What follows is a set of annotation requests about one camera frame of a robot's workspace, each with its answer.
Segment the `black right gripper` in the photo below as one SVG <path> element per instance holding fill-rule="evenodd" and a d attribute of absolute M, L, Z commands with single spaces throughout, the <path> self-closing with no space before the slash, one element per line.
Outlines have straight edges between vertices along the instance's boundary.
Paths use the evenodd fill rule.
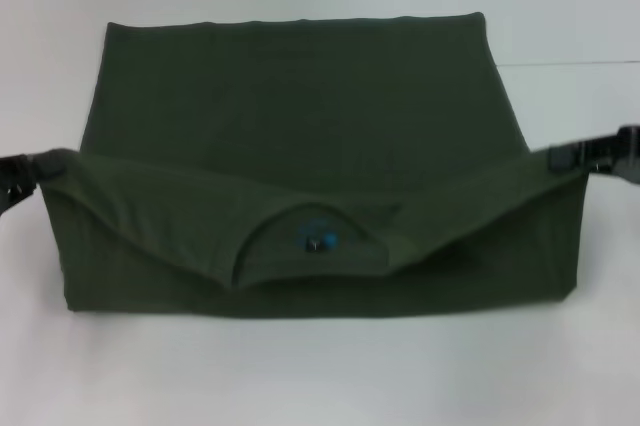
<path fill-rule="evenodd" d="M 614 135 L 551 146 L 547 169 L 565 173 L 581 168 L 591 174 L 639 180 L 639 126 L 621 126 Z"/>

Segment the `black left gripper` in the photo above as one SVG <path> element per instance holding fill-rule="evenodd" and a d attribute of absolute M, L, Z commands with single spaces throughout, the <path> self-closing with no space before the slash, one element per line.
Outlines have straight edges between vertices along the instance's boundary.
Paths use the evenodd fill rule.
<path fill-rule="evenodd" d="M 2 157 L 0 163 L 1 211 L 6 212 L 31 196 L 38 182 L 73 172 L 76 151 L 57 148 L 33 155 Z"/>

